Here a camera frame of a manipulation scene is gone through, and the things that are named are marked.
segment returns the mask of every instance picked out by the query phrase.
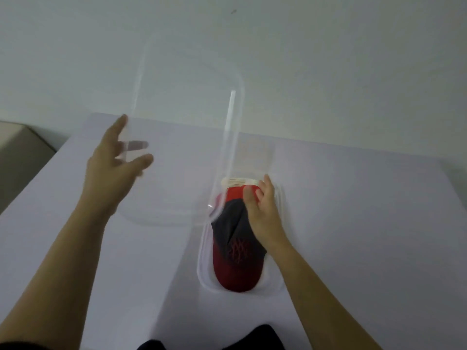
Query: transparent plastic container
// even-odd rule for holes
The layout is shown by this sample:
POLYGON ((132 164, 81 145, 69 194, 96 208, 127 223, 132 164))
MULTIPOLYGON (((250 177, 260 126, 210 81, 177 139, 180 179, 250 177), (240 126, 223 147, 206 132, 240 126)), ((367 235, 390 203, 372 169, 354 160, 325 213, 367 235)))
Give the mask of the transparent plastic container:
POLYGON ((126 161, 155 156, 118 208, 138 224, 203 225, 224 205, 220 182, 232 170, 244 84, 232 64, 190 39, 155 33, 143 49, 128 125, 120 136, 124 142, 148 142, 144 150, 125 146, 126 161), (160 123, 155 126, 154 120, 160 123), (221 204, 215 204, 219 194, 221 204))
MULTIPOLYGON (((275 199, 277 208, 281 219, 283 219, 283 205, 282 205, 282 190, 276 184, 275 186, 275 199)), ((217 280, 216 274, 214 273, 213 266, 213 229, 211 223, 206 223, 203 229, 203 235, 201 237, 201 244, 198 252, 198 265, 197 265, 198 279, 201 285, 207 290, 214 293, 222 293, 229 291, 225 289, 217 280)), ((254 294, 259 296, 271 296, 281 291, 284 285, 284 280, 279 270, 279 267, 272 259, 269 253, 266 253, 264 257, 263 270, 261 273, 260 280, 256 286, 250 291, 244 292, 244 294, 254 294)))

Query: forearm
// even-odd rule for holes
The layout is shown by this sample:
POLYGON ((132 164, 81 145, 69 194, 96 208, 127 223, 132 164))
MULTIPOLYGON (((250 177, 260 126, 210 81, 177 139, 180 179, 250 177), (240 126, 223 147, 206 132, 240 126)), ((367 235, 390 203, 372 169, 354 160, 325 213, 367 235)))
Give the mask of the forearm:
POLYGON ((380 349, 289 242, 270 253, 313 349, 380 349))
POLYGON ((79 348, 106 223, 78 205, 0 325, 0 342, 79 348))

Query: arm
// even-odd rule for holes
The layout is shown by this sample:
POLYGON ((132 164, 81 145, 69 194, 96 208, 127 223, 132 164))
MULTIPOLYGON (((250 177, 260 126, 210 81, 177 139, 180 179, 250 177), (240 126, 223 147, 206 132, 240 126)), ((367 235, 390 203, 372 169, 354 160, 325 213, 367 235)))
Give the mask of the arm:
POLYGON ((268 175, 256 194, 258 204, 250 187, 243 191, 251 228, 279 266, 313 349, 380 349, 287 239, 268 175))
POLYGON ((124 163, 120 117, 88 161, 79 203, 20 299, 0 325, 0 342, 27 341, 50 349, 78 349, 99 261, 105 225, 137 176, 153 160, 124 163))

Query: white table surface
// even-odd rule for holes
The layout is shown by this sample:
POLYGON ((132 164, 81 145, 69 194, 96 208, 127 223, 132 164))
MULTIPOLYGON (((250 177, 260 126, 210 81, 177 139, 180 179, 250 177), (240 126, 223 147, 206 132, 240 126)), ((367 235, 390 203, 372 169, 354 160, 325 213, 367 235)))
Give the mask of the white table surface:
MULTIPOLYGON (((86 160, 114 118, 91 115, 1 215, 0 319, 67 220, 86 160)), ((274 148, 270 173, 283 187, 295 246, 383 348, 467 347, 467 216, 435 159, 240 137, 251 138, 274 148)), ((169 350, 218 349, 269 323, 287 349, 309 349, 285 289, 260 298, 201 287, 200 237, 201 228, 138 226, 114 215, 83 347, 136 349, 156 337, 169 350)))

